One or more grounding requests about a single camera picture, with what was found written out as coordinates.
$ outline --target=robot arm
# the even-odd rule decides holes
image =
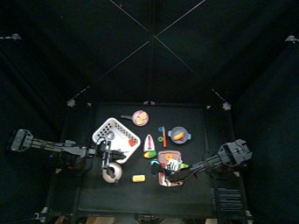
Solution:
[[[233,167],[244,163],[252,157],[252,152],[248,150],[246,142],[241,139],[232,143],[224,143],[218,147],[218,152],[213,157],[190,165],[186,169],[181,169],[166,176],[173,183],[184,181],[186,177],[197,172],[202,172],[206,167],[218,168],[220,166]]]
[[[66,140],[65,143],[53,143],[37,138],[33,138],[29,130],[18,129],[13,135],[11,144],[9,146],[10,151],[23,152],[29,148],[37,148],[46,151],[67,152],[78,157],[86,156],[86,148],[78,147],[73,141]]]

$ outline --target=white dish rack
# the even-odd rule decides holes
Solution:
[[[109,131],[113,131],[114,133],[114,139],[110,141],[110,150],[112,151],[120,151],[124,152],[125,158],[118,159],[116,162],[118,164],[122,164],[136,151],[136,148],[140,145],[140,138],[136,136],[136,134],[121,124],[121,122],[110,117],[106,119],[106,121],[101,124],[101,126],[97,128],[92,135],[92,140],[94,144],[100,144],[101,137],[106,137],[106,134]],[[129,145],[129,140],[134,141],[134,145]]]

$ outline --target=small toy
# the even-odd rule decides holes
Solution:
[[[133,182],[145,182],[145,175],[134,175],[132,177]]]
[[[174,127],[168,131],[168,137],[176,144],[184,144],[188,140],[192,139],[192,135],[188,133],[184,127]]]
[[[144,157],[153,158],[156,156],[154,152],[154,140],[150,135],[146,135],[144,139]]]
[[[142,110],[137,110],[133,115],[121,115],[120,117],[132,120],[136,126],[144,126],[149,119]]]

